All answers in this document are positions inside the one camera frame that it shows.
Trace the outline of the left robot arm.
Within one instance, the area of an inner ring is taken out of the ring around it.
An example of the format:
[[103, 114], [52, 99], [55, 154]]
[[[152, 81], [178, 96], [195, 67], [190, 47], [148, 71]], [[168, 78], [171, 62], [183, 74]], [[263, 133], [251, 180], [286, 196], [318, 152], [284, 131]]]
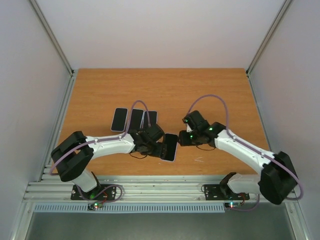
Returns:
[[139, 153], [142, 156], [163, 158], [167, 151], [166, 134], [157, 124], [131, 129], [117, 135], [93, 137], [75, 131], [52, 152], [50, 174], [62, 182], [73, 182], [89, 199], [96, 199], [101, 187], [94, 174], [87, 170], [90, 161], [116, 154]]

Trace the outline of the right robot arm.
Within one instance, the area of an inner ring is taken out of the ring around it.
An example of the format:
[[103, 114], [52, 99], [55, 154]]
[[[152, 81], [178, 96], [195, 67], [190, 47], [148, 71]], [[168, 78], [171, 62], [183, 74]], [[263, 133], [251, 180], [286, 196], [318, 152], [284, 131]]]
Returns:
[[188, 113], [182, 121], [186, 125], [178, 136], [182, 147], [209, 145], [236, 157], [257, 173], [255, 177], [236, 172], [227, 174], [219, 183], [224, 200], [240, 194], [256, 194], [279, 205], [297, 186], [298, 176], [287, 153], [261, 149], [219, 122], [209, 124], [197, 110]]

